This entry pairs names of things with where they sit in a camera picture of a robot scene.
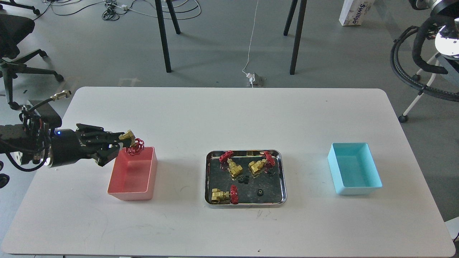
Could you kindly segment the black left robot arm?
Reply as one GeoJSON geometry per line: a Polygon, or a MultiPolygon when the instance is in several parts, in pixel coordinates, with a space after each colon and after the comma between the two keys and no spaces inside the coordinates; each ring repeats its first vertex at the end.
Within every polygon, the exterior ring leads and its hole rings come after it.
{"type": "Polygon", "coordinates": [[[113,133],[102,127],[77,124],[75,130],[61,129],[62,119],[51,101],[68,98],[64,90],[44,101],[29,100],[20,108],[20,124],[2,125],[0,150],[20,171],[33,172],[43,166],[59,167],[81,159],[93,159],[104,166],[115,159],[121,149],[134,156],[144,143],[132,131],[113,133]]]}

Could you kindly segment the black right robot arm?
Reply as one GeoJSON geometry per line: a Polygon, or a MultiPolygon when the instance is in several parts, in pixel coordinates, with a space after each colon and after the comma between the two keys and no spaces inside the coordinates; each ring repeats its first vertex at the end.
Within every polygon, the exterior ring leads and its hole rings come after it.
{"type": "Polygon", "coordinates": [[[423,72],[442,75],[458,87],[458,4],[457,0],[410,0],[414,10],[429,10],[429,16],[419,26],[410,26],[395,39],[390,64],[395,75],[405,84],[435,98],[458,102],[458,90],[442,90],[410,75],[401,65],[401,45],[413,36],[411,57],[423,72]]]}

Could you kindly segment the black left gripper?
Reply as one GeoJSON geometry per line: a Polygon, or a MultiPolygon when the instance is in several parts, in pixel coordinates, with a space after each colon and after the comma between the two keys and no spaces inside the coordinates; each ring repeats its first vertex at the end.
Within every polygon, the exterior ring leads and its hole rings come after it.
{"type": "Polygon", "coordinates": [[[129,133],[113,133],[87,124],[76,126],[75,131],[54,129],[47,158],[48,167],[74,164],[80,159],[94,159],[97,165],[103,167],[118,156],[124,144],[131,142],[129,133]]]}

